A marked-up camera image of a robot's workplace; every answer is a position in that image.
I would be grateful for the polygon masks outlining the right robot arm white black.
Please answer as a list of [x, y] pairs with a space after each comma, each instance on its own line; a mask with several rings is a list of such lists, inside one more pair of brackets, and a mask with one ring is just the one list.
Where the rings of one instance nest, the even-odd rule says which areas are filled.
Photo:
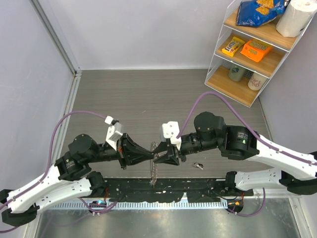
[[219, 149], [221, 155], [235, 161], [255, 161], [269, 165], [268, 170], [256, 172], [231, 171], [226, 174], [224, 190], [229, 195], [259, 188], [286, 188], [299, 195], [317, 192], [317, 154], [300, 153], [280, 146], [244, 126], [226, 125], [224, 119], [203, 112], [194, 119], [195, 132], [176, 138], [178, 122], [161, 126], [162, 142], [155, 153], [154, 163], [178, 165], [186, 156]]

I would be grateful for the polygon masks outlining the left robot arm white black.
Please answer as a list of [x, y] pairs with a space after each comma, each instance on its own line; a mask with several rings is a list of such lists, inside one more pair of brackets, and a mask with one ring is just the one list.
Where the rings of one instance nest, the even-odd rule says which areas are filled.
[[91, 163], [118, 160], [124, 169], [154, 157], [153, 153], [136, 144], [126, 133], [113, 145], [98, 144], [89, 135], [77, 136], [68, 151], [39, 178], [16, 190], [4, 189], [0, 201], [7, 206], [2, 222], [19, 227], [33, 221], [46, 209], [79, 197], [101, 197], [106, 182]]

